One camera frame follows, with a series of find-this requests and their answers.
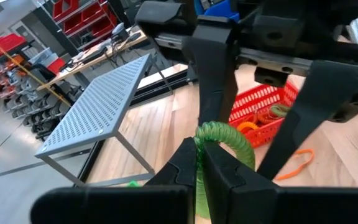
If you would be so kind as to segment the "red storage bin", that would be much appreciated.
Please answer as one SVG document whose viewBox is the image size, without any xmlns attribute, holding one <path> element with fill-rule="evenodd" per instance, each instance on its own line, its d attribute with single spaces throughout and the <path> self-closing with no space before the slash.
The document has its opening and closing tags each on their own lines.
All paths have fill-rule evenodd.
<svg viewBox="0 0 358 224">
<path fill-rule="evenodd" d="M 0 37 L 0 48 L 8 52 L 13 48 L 19 46 L 20 44 L 23 44 L 25 41 L 25 38 L 23 38 L 22 36 L 11 33 L 9 35 Z"/>
</svg>

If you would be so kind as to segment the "grey perforated metal shelf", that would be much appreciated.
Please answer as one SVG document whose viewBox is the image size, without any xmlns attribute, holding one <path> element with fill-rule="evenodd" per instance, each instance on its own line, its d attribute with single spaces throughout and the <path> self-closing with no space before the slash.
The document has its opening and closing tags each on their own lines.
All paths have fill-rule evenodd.
<svg viewBox="0 0 358 224">
<path fill-rule="evenodd" d="M 95 78 L 37 150 L 35 157 L 79 187 L 107 187 L 151 179 L 155 175 L 152 166 L 119 132 L 145 70 L 151 64 L 152 56 L 147 54 Z M 50 157 L 111 137 L 115 137 L 132 154 L 146 169 L 146 174 L 87 184 Z"/>
</svg>

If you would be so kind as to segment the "green coil wristband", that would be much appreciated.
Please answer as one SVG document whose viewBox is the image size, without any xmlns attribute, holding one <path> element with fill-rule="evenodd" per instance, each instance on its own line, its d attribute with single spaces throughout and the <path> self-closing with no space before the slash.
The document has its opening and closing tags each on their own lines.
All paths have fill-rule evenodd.
<svg viewBox="0 0 358 224">
<path fill-rule="evenodd" d="M 204 143 L 223 142 L 231 148 L 240 162 L 252 170 L 255 170 L 255 153 L 251 143 L 242 133 L 227 123 L 217 121 L 205 122 L 197 127 L 193 140 L 197 147 L 196 214 L 204 219 L 210 219 L 203 181 L 202 156 Z"/>
</svg>

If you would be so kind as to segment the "blue storage bin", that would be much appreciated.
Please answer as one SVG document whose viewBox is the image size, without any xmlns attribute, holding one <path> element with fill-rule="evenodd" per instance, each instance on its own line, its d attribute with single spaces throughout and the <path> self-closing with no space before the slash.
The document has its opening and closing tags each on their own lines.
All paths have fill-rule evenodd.
<svg viewBox="0 0 358 224">
<path fill-rule="evenodd" d="M 239 19 L 239 13 L 231 9 L 230 0 L 222 0 L 217 4 L 213 4 L 208 9 L 203 8 L 202 0 L 194 0 L 193 5 L 197 15 L 227 17 L 234 20 Z"/>
</svg>

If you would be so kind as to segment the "red bin shelving rack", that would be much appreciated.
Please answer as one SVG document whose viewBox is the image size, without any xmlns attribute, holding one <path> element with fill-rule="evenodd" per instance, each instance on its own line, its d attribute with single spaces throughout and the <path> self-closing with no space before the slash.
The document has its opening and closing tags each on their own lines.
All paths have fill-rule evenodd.
<svg viewBox="0 0 358 224">
<path fill-rule="evenodd" d="M 102 37 L 117 25 L 108 0 L 54 0 L 52 19 L 63 27 L 67 37 L 88 29 L 93 36 Z"/>
</svg>

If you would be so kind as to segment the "wooden background desk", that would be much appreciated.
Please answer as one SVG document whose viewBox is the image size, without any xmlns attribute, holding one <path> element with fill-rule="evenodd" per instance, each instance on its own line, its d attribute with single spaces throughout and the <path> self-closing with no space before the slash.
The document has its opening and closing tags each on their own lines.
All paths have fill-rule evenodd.
<svg viewBox="0 0 358 224">
<path fill-rule="evenodd" d="M 52 79 L 50 82 L 43 84 L 41 86 L 39 86 L 37 88 L 37 90 L 43 90 L 46 87 L 52 86 L 53 84 L 59 82 L 60 80 L 66 79 L 72 75 L 80 75 L 80 73 L 87 69 L 90 68 L 91 66 L 102 62 L 103 60 L 108 59 L 109 57 L 112 57 L 113 55 L 117 55 L 119 52 L 123 52 L 125 51 L 125 49 L 128 49 L 129 47 L 132 47 L 135 44 L 141 43 L 143 41 L 147 40 L 146 35 L 141 31 L 138 30 L 136 32 L 131 32 L 131 36 L 137 35 L 139 34 L 138 38 L 134 39 L 133 41 L 129 42 L 128 40 L 125 40 L 122 43 L 119 44 L 115 44 L 112 47 L 108 46 L 106 48 L 106 51 L 98 58 L 89 61 L 88 63 L 77 63 L 76 66 L 74 68 L 68 69 L 68 70 L 64 70 L 62 72 L 60 72 L 54 79 Z"/>
</svg>

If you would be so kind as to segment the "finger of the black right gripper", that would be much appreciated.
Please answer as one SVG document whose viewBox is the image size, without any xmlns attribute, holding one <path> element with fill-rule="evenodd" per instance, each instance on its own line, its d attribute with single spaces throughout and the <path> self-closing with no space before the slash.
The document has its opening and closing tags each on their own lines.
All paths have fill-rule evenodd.
<svg viewBox="0 0 358 224">
<path fill-rule="evenodd" d="M 182 52 L 195 66 L 200 91 L 198 124 L 228 122 L 238 87 L 234 72 L 239 54 L 237 23 L 226 17 L 199 16 Z"/>
<path fill-rule="evenodd" d="M 358 65 L 313 62 L 257 173 L 272 180 L 320 124 L 325 121 L 345 123 L 356 115 Z"/>
</svg>

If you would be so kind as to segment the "red coil wristband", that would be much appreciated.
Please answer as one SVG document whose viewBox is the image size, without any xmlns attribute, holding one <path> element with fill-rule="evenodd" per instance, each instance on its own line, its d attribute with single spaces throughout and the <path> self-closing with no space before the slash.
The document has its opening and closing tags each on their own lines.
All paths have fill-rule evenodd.
<svg viewBox="0 0 358 224">
<path fill-rule="evenodd" d="M 270 124 L 277 120 L 277 117 L 273 116 L 270 111 L 259 111 L 257 112 L 256 117 L 257 121 L 262 123 L 263 125 Z"/>
</svg>

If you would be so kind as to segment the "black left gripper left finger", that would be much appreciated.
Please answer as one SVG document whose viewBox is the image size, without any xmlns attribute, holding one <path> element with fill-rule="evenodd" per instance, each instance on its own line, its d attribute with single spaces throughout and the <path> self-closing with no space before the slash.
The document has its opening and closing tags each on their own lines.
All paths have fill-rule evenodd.
<svg viewBox="0 0 358 224">
<path fill-rule="evenodd" d="M 196 144 L 182 141 L 141 187 L 64 187 L 40 196 L 31 224 L 195 224 Z"/>
</svg>

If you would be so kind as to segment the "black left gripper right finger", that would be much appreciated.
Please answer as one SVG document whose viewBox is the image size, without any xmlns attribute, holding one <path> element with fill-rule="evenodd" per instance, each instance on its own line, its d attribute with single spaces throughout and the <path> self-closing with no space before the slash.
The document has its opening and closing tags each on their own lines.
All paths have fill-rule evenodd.
<svg viewBox="0 0 358 224">
<path fill-rule="evenodd" d="M 281 187 L 215 142 L 203 180 L 212 224 L 358 224 L 358 188 Z"/>
</svg>

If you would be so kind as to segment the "orange rubber band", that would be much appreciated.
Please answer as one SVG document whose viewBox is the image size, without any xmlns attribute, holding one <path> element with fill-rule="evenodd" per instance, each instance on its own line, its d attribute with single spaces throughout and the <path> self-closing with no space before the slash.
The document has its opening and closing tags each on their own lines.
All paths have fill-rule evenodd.
<svg viewBox="0 0 358 224">
<path fill-rule="evenodd" d="M 309 154 L 309 158 L 300 164 L 295 170 L 275 177 L 275 180 L 286 180 L 298 175 L 303 169 L 305 169 L 314 159 L 315 152 L 312 149 L 300 149 L 295 152 L 295 155 Z"/>
</svg>

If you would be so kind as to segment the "red plastic basket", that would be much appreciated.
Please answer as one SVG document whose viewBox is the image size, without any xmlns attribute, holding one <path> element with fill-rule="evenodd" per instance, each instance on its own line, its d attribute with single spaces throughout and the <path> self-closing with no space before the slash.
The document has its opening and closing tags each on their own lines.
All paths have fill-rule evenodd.
<svg viewBox="0 0 358 224">
<path fill-rule="evenodd" d="M 265 116 L 268 123 L 260 121 L 263 113 L 270 112 L 274 104 L 291 106 L 298 94 L 298 89 L 291 82 L 287 82 L 283 88 L 269 85 L 258 85 L 236 96 L 229 124 L 238 127 L 244 122 L 254 123 L 257 129 L 250 126 L 241 130 L 241 133 L 251 142 L 253 147 L 259 147 L 269 143 L 276 135 L 283 119 L 276 118 L 273 113 Z"/>
</svg>

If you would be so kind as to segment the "grey parts bin rack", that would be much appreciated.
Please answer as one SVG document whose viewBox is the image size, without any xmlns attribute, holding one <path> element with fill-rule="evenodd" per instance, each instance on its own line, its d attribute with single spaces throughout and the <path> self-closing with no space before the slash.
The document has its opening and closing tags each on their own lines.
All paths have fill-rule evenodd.
<svg viewBox="0 0 358 224">
<path fill-rule="evenodd" d="M 48 89 L 39 86 L 55 78 L 65 62 L 55 53 L 42 52 L 29 60 L 20 54 L 0 62 L 1 109 L 30 127 L 44 141 L 79 98 L 83 89 L 62 80 Z"/>
</svg>

